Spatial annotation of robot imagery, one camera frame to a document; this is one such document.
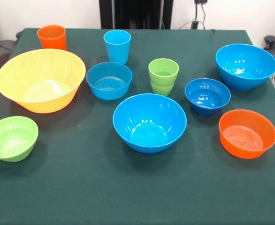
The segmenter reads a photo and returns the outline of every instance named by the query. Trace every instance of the light blue cup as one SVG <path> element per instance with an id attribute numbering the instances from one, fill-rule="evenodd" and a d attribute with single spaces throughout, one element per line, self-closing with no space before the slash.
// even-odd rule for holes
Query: light blue cup
<path id="1" fill-rule="evenodd" d="M 132 71 L 118 62 L 102 62 L 86 74 L 93 94 L 103 100 L 115 100 L 123 97 L 129 89 Z"/>
<path id="2" fill-rule="evenodd" d="M 173 145 L 184 133 L 187 119 L 174 100 L 163 95 L 139 94 L 117 106 L 113 124 L 127 145 L 151 154 Z"/>
<path id="3" fill-rule="evenodd" d="M 126 64 L 128 61 L 131 35 L 124 30 L 111 30 L 103 37 L 109 61 Z"/>

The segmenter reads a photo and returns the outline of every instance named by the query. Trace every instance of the orange cup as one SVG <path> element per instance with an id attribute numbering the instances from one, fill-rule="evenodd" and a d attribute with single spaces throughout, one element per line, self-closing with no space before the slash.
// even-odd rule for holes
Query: orange cup
<path id="1" fill-rule="evenodd" d="M 245 159 L 257 158 L 275 144 L 275 127 L 263 115 L 236 109 L 219 121 L 220 141 L 230 154 Z"/>
<path id="2" fill-rule="evenodd" d="M 38 30 L 43 48 L 67 49 L 66 29 L 59 25 L 48 25 Z"/>

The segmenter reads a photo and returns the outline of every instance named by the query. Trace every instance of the orange bowl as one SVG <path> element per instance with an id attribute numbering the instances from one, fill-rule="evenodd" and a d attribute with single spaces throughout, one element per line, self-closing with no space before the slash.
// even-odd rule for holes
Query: orange bowl
<path id="1" fill-rule="evenodd" d="M 59 49 L 20 54 L 0 69 L 0 92 L 35 113 L 66 107 L 85 77 L 84 62 Z"/>
<path id="2" fill-rule="evenodd" d="M 263 115 L 236 109 L 219 121 L 220 141 L 230 154 L 245 159 L 257 158 L 275 144 L 275 127 Z"/>

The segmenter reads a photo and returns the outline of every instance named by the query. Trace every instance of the light blue bowl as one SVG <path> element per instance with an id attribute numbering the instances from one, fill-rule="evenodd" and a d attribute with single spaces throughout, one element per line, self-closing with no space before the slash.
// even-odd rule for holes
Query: light blue bowl
<path id="1" fill-rule="evenodd" d="M 187 119 L 174 100 L 163 95 L 140 94 L 117 106 L 113 124 L 126 144 L 150 154 L 174 144 L 184 133 Z"/>
<path id="2" fill-rule="evenodd" d="M 103 37 L 109 61 L 127 63 L 131 35 L 124 30 L 111 30 Z"/>
<path id="3" fill-rule="evenodd" d="M 115 100 L 128 92 L 132 71 L 118 62 L 102 62 L 89 69 L 86 80 L 95 96 Z"/>
<path id="4" fill-rule="evenodd" d="M 275 73 L 275 58 L 253 45 L 224 46 L 217 51 L 216 62 L 223 81 L 236 90 L 260 86 Z"/>
<path id="5" fill-rule="evenodd" d="M 200 115 L 211 115 L 230 101 L 229 89 L 219 81 L 199 78 L 185 87 L 185 95 L 192 109 Z"/>

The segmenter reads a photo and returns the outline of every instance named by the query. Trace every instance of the cable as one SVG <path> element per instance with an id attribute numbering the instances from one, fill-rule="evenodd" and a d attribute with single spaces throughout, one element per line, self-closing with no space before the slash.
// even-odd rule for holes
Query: cable
<path id="1" fill-rule="evenodd" d="M 204 11 L 204 9 L 203 9 L 203 4 L 201 4 L 201 8 L 202 8 L 202 12 L 203 12 L 203 14 L 204 14 L 204 17 L 203 17 L 203 24 L 204 24 L 204 22 L 205 22 L 205 17 L 206 17 L 206 13 L 205 13 L 205 11 Z"/>
<path id="2" fill-rule="evenodd" d="M 7 47 L 5 47 L 5 46 L 0 45 L 0 47 L 1 47 L 1 48 L 5 48 L 6 50 L 8 50 L 8 51 L 12 52 L 12 50 L 11 50 L 11 49 L 9 49 L 9 48 L 7 48 Z"/>
<path id="3" fill-rule="evenodd" d="M 201 23 L 202 26 L 203 26 L 203 29 L 205 30 L 204 23 L 203 23 L 202 21 L 200 21 L 200 20 L 190 20 L 190 21 L 186 22 L 184 25 L 182 25 L 182 26 L 181 26 L 180 28 L 178 28 L 178 29 L 181 30 L 182 27 L 184 27 L 185 25 L 187 25 L 187 24 L 189 24 L 189 23 L 191 23 L 191 22 L 193 22 L 193 21 L 198 21 L 199 23 Z"/>
<path id="4" fill-rule="evenodd" d="M 195 20 L 197 20 L 197 14 L 198 14 L 198 9 L 197 9 L 197 3 L 195 3 Z"/>

